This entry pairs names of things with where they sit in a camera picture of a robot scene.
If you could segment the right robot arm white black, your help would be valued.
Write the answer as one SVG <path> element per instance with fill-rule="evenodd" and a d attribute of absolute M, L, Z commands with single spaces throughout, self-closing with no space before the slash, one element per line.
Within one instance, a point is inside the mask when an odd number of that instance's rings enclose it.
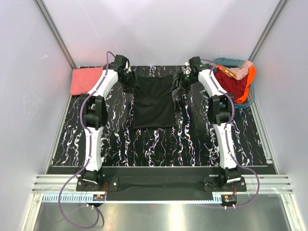
<path fill-rule="evenodd" d="M 213 183 L 205 185 L 222 190 L 231 190 L 241 180 L 234 147 L 232 144 L 231 124 L 235 108 L 234 96 L 227 93 L 214 76 L 216 64 L 210 60 L 192 57 L 186 62 L 172 80 L 171 91 L 181 89 L 189 92 L 191 85 L 200 82 L 206 90 L 209 101 L 207 117 L 212 124 L 219 147 L 219 175 Z"/>

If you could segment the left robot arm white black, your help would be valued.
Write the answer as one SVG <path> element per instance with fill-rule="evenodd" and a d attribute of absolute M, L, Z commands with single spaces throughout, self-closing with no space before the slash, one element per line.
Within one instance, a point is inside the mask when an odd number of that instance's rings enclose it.
<path fill-rule="evenodd" d="M 80 185 L 85 184 L 97 191 L 104 185 L 101 138 L 103 127 L 107 123 L 108 113 L 105 99 L 117 82 L 129 89 L 136 86 L 136 78 L 130 69 L 129 59 L 115 55 L 114 61 L 106 60 L 102 74 L 97 83 L 87 93 L 81 94 L 83 100 L 80 108 L 80 123 L 86 138 L 86 159 L 84 167 L 78 172 Z"/>

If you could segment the black t shirt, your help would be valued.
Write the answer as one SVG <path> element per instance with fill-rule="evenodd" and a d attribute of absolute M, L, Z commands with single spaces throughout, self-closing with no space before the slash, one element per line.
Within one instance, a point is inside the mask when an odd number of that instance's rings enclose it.
<path fill-rule="evenodd" d="M 172 128 L 176 126 L 172 98 L 173 76 L 137 76 L 139 88 L 134 90 L 133 129 Z"/>

